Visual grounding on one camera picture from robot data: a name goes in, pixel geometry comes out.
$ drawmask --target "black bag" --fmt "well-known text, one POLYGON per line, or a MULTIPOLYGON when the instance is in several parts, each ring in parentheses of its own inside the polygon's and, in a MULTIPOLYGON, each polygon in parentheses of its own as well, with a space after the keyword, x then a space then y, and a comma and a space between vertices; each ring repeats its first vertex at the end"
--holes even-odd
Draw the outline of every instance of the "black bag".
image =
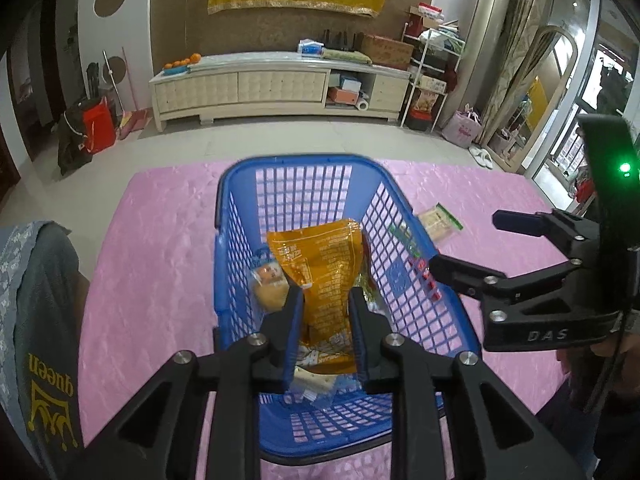
POLYGON ((82 115, 86 110, 100 103, 100 98, 82 99, 68 108, 58 122, 58 166, 62 176, 68 171, 77 170, 88 162, 93 155, 84 148, 86 128, 82 115))

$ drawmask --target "pink blanket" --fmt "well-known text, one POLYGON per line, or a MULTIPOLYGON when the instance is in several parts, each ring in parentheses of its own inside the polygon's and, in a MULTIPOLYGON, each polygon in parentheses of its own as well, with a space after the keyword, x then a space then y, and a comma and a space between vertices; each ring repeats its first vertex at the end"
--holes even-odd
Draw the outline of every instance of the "pink blanket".
MULTIPOLYGON (((218 179, 229 162, 136 174, 113 216, 86 301, 79 355, 82 435, 88 444, 174 352, 211 353, 212 248, 218 179)), ((548 210, 533 184, 479 168, 386 160, 414 211, 441 202, 463 224, 443 252, 513 276, 563 261, 548 241, 497 231, 497 209, 548 210)), ((465 307, 482 339, 478 304, 465 307)), ((484 360, 532 412, 555 393, 562 373, 553 352, 493 354, 484 360)), ((212 402, 200 446, 204 477, 212 402)), ((262 462, 275 479, 388 478, 390 446, 305 467, 262 462)))

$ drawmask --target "shoe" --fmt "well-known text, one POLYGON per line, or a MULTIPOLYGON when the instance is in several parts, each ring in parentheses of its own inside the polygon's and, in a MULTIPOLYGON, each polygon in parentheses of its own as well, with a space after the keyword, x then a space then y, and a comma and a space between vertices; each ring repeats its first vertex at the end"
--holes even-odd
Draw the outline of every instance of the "shoe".
POLYGON ((480 157, 482 158, 482 165, 488 170, 492 170, 494 168, 494 162, 491 160, 491 155, 487 150, 482 150, 480 153, 480 157))
POLYGON ((485 168, 484 162, 482 161, 482 150, 480 148, 471 145, 469 146, 469 153, 471 153, 474 160, 478 163, 478 166, 485 168))

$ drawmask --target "white floor tile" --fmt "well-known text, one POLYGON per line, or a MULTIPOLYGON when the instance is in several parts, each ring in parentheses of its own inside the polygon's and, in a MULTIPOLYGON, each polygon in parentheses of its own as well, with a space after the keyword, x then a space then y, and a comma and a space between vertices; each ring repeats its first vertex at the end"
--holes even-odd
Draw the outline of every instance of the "white floor tile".
POLYGON ((542 166, 533 181, 538 184, 546 198, 553 204, 553 207, 567 210, 574 202, 566 189, 558 179, 548 170, 546 165, 542 166))

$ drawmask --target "cabinet drawer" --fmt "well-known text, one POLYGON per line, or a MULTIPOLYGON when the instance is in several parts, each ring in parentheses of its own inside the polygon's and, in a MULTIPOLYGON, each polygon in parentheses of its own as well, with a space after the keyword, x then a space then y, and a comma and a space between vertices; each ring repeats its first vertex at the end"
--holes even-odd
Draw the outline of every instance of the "cabinet drawer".
POLYGON ((240 72, 238 99, 257 101, 321 102, 325 72, 268 71, 240 72))
POLYGON ((238 73, 191 76, 156 85, 158 111, 174 112, 238 102, 238 73))
POLYGON ((369 108, 399 112, 408 84, 407 79, 377 75, 371 91, 369 108))

